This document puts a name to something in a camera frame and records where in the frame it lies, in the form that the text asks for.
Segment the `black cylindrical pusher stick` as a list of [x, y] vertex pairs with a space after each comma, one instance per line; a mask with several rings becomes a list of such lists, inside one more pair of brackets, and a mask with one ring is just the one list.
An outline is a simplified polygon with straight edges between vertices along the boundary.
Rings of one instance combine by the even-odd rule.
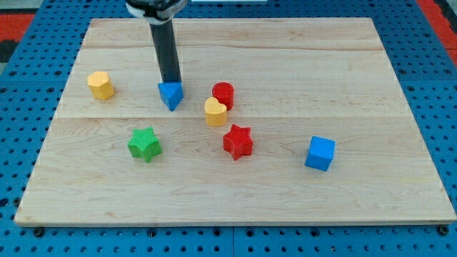
[[151, 24], [150, 29], [162, 81], [182, 81], [172, 20], [160, 25]]

